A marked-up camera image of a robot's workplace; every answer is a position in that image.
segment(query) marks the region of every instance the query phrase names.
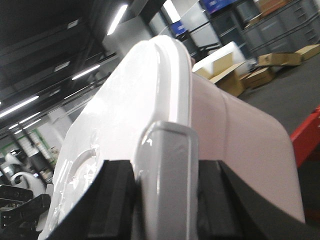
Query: cardboard box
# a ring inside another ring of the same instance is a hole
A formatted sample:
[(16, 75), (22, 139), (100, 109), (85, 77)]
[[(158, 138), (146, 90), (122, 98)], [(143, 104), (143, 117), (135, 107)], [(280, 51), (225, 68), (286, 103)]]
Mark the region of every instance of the cardboard box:
[(301, 60), (305, 61), (320, 53), (320, 44), (308, 45), (296, 51), (300, 54)]
[(271, 82), (275, 78), (275, 74), (270, 67), (259, 69), (246, 78), (246, 84), (254, 89), (263, 84)]
[(233, 65), (232, 53), (229, 53), (212, 62), (212, 73), (208, 68), (206, 69), (204, 67), (195, 71), (195, 73), (210, 80), (210, 82), (214, 83), (218, 88), (237, 97), (245, 90), (235, 72), (236, 68), (242, 64), (244, 64), (244, 62)]
[(291, 0), (259, 0), (258, 6), (260, 8), (262, 16), (265, 17), (273, 13), (275, 10), (282, 8), (290, 1)]
[(274, 52), (259, 56), (259, 66), (298, 66), (301, 56), (295, 52)]
[(246, 73), (244, 75), (239, 76), (239, 80), (240, 82), (242, 82), (242, 85), (244, 86), (245, 89), (250, 87), (247, 81), (247, 77), (249, 77), (250, 75), (251, 73)]
[(219, 75), (224, 70), (228, 69), (233, 65), (232, 53), (229, 53), (215, 61), (213, 61), (212, 66), (204, 66), (199, 70), (195, 71), (196, 74), (210, 80), (214, 76)]
[(244, 62), (237, 63), (221, 72), (219, 75), (210, 79), (210, 82), (214, 83), (218, 88), (226, 91), (227, 93), (238, 97), (245, 90), (244, 85), (239, 80), (239, 76), (236, 73), (236, 69), (240, 67)]

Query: fluorescent light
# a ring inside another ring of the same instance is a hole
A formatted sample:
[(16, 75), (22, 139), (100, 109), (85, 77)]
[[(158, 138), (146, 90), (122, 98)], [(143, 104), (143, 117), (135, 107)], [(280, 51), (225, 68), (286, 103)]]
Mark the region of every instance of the fluorescent light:
[(99, 67), (100, 67), (100, 65), (97, 65), (97, 66), (94, 66), (94, 67), (92, 67), (92, 68), (89, 68), (88, 70), (83, 71), (83, 72), (79, 73), (78, 75), (74, 76), (74, 77), (72, 78), (72, 80), (78, 79), (78, 78), (82, 77), (83, 75), (86, 75), (86, 74), (92, 72), (93, 70), (95, 70), (95, 69), (97, 69), (97, 68), (99, 68)]
[(20, 121), (20, 124), (23, 124), (24, 122), (28, 121), (29, 119), (32, 119), (34, 116), (37, 116), (40, 112), (37, 112), (29, 117), (27, 117), (26, 119), (23, 119), (22, 121)]
[(85, 86), (85, 87), (81, 88), (80, 90), (78, 90), (78, 91), (76, 91), (76, 92), (74, 92), (74, 93), (70, 94), (69, 96), (66, 96), (64, 99), (68, 99), (68, 98), (70, 98), (71, 96), (73, 96), (73, 95), (75, 95), (76, 93), (78, 93), (78, 92), (82, 91), (82, 90), (83, 90), (83, 89), (85, 89), (86, 87), (87, 87), (87, 86)]
[(36, 123), (39, 122), (40, 120), (41, 120), (41, 118), (38, 119), (37, 121), (34, 121), (33, 123), (30, 123), (29, 125), (25, 126), (23, 129), (27, 129), (27, 128), (31, 127), (32, 125), (36, 124)]
[(171, 0), (166, 0), (163, 7), (173, 23), (178, 22), (181, 19)]
[(18, 133), (21, 133), (22, 132), (22, 129), (16, 131), (14, 134), (18, 134)]
[(30, 99), (28, 99), (28, 100), (26, 100), (26, 101), (24, 101), (24, 102), (22, 102), (22, 103), (20, 103), (20, 104), (18, 104), (16, 106), (14, 106), (14, 107), (11, 107), (10, 109), (4, 111), (3, 113), (0, 113), (0, 118), (12, 113), (13, 111), (23, 107), (24, 105), (27, 105), (27, 104), (31, 103), (32, 101), (36, 100), (37, 98), (39, 98), (39, 96), (34, 96), (34, 97), (32, 97), (32, 98), (30, 98)]
[(114, 18), (113, 22), (111, 23), (111, 26), (109, 28), (109, 31), (108, 31), (107, 35), (111, 35), (111, 34), (114, 33), (114, 31), (116, 30), (116, 27), (118, 26), (122, 16), (125, 14), (125, 11), (126, 11), (127, 7), (128, 7), (128, 4), (123, 5), (123, 6), (120, 7), (118, 13), (115, 15), (115, 18)]
[(14, 128), (17, 127), (17, 126), (18, 126), (18, 123), (15, 124), (15, 125), (12, 125), (11, 127), (9, 127), (9, 130), (10, 130), (10, 129), (14, 129)]

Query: gray floor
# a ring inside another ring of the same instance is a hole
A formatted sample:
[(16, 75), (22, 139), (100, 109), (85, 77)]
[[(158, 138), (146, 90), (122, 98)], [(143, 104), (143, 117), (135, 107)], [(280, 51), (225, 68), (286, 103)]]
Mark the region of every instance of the gray floor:
[(320, 105), (320, 54), (283, 68), (273, 81), (239, 98), (278, 119), (291, 134)]
[[(239, 96), (243, 101), (275, 117), (291, 134), (320, 105), (320, 54), (297, 67), (286, 67), (276, 78)], [(303, 206), (320, 211), (320, 159), (298, 169)], [(306, 219), (320, 227), (320, 222)]]

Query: white plastic cover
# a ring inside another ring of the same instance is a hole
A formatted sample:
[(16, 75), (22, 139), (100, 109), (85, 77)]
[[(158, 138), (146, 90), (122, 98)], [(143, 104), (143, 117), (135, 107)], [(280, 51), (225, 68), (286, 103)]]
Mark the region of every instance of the white plastic cover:
[(155, 121), (188, 126), (191, 64), (168, 36), (136, 44), (69, 129), (53, 176), (54, 193), (39, 239), (77, 203), (103, 160), (129, 159)]
[(266, 113), (191, 75), (183, 45), (157, 36), (130, 50), (69, 129), (40, 240), (77, 203), (103, 160), (129, 159), (139, 177), (136, 149), (156, 121), (192, 127), (199, 138), (199, 159), (225, 161), (263, 197), (304, 221), (293, 148), (283, 127)]

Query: ceiling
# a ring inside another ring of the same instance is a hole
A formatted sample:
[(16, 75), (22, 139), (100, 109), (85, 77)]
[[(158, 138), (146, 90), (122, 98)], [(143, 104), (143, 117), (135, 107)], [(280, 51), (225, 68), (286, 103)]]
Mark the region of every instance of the ceiling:
[[(150, 18), (164, 1), (126, 2), (129, 8), (122, 22), (136, 13)], [(0, 117), (0, 134), (37, 112), (46, 114), (65, 103), (66, 96), (86, 86), (96, 87), (106, 79), (94, 77), (98, 69), (77, 80), (72, 77), (116, 54), (108, 52), (102, 41), (122, 4), (123, 0), (0, 1), (0, 114), (39, 96)]]

